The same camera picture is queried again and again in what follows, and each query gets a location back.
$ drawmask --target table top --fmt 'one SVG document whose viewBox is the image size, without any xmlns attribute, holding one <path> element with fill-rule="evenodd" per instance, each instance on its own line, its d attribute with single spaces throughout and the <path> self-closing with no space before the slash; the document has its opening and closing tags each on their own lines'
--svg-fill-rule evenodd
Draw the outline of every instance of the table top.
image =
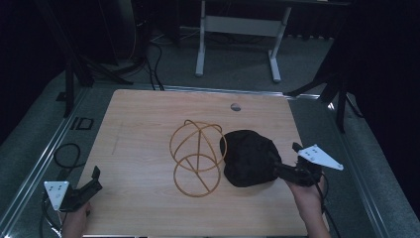
<svg viewBox="0 0 420 238">
<path fill-rule="evenodd" d="M 241 110 L 232 110 L 233 103 Z M 176 148 L 190 134 L 180 133 L 185 120 L 217 124 L 223 134 L 254 130 L 274 142 L 285 164 L 293 166 L 297 160 L 291 146 L 300 143 L 300 138 L 284 97 L 117 90 L 79 181 L 89 182 L 95 166 L 101 170 L 103 189 L 91 199 L 94 208 L 86 235 L 306 235 L 293 196 L 282 179 L 235 187 L 224 177 L 222 162 L 220 182 L 213 192 L 203 197 L 182 193 L 174 178 L 187 191 L 197 192 L 200 187 L 194 173 L 179 167 L 174 174 L 175 160 L 179 159 L 178 155 L 172 157 L 169 144 Z M 212 146 L 221 158 L 219 132 L 209 127 L 203 133 L 207 139 L 198 147 L 201 153 L 211 154 L 204 148 Z M 196 153 L 197 141 L 185 143 L 182 150 Z M 210 160 L 201 159 L 203 169 L 206 161 Z M 210 186 L 217 176 L 217 168 L 202 175 Z"/>
</svg>

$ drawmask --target white metal table leg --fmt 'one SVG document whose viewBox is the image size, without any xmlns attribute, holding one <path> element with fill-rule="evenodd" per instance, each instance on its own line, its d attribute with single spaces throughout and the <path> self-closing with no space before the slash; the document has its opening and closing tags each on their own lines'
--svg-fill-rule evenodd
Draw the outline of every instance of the white metal table leg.
<svg viewBox="0 0 420 238">
<path fill-rule="evenodd" d="M 204 57 L 206 52 L 206 46 L 204 42 L 205 38 L 205 25 L 206 25 L 206 1 L 201 1 L 201 19 L 200 19 L 200 47 L 198 49 L 197 66 L 195 68 L 195 75 L 202 76 L 204 71 Z"/>
<path fill-rule="evenodd" d="M 278 53 L 278 48 L 280 47 L 281 40 L 282 40 L 283 35 L 284 35 L 284 31 L 285 31 L 286 26 L 287 26 L 287 20 L 290 16 L 290 12 L 291 12 L 291 7 L 287 7 L 284 11 L 284 15 L 283 15 L 283 19 L 281 20 L 280 27 L 278 28 L 278 34 L 275 38 L 274 48 L 272 50 L 268 51 L 269 65 L 271 66 L 272 80 L 274 82 L 280 82 L 281 81 L 276 56 L 277 56 L 277 53 Z"/>
</svg>

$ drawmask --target white bracket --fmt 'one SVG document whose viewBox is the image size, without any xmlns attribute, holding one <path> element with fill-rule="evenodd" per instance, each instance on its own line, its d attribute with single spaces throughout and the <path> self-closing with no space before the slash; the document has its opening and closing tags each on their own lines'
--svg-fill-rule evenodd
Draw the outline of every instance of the white bracket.
<svg viewBox="0 0 420 238">
<path fill-rule="evenodd" d="M 54 210 L 59 210 L 62 200 L 65 197 L 67 192 L 69 182 L 68 181 L 45 181 L 44 187 L 46 188 L 47 193 L 49 194 L 50 201 L 52 203 L 52 208 Z"/>
<path fill-rule="evenodd" d="M 297 152 L 297 154 L 313 164 L 329 167 L 339 171 L 344 169 L 343 165 L 335 161 L 317 145 L 300 150 Z"/>
</svg>

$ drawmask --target hand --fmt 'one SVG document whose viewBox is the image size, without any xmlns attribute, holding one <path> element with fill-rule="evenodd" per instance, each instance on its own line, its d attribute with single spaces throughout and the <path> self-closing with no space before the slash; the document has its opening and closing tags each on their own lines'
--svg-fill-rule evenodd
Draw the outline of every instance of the hand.
<svg viewBox="0 0 420 238">
<path fill-rule="evenodd" d="M 292 182 L 287 181 L 291 192 L 294 196 L 297 209 L 299 210 L 300 217 L 305 222 L 306 230 L 310 238 L 329 238 L 327 226 L 322 217 L 321 208 L 321 195 L 315 185 L 312 186 L 299 186 Z M 321 191 L 324 190 L 324 178 L 321 177 L 318 183 Z"/>
<path fill-rule="evenodd" d="M 87 214 L 91 210 L 90 202 L 86 202 L 82 207 L 74 212 L 61 213 L 59 215 L 62 224 L 62 238 L 80 238 L 86 228 Z"/>
</svg>

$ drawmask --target white desk frame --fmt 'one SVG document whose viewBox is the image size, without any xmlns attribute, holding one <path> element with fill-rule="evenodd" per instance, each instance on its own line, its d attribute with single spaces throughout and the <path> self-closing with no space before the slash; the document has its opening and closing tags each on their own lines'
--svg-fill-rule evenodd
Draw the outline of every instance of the white desk frame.
<svg viewBox="0 0 420 238">
<path fill-rule="evenodd" d="M 286 7 L 281 21 L 208 16 L 205 10 L 206 1 L 203 0 L 201 1 L 200 47 L 198 49 L 197 66 L 195 69 L 196 76 L 202 76 L 204 71 L 204 57 L 206 52 L 204 42 L 205 33 L 219 32 L 275 37 L 274 48 L 268 51 L 268 59 L 271 66 L 272 80 L 274 82 L 281 81 L 276 56 L 287 26 L 291 7 Z"/>
</svg>

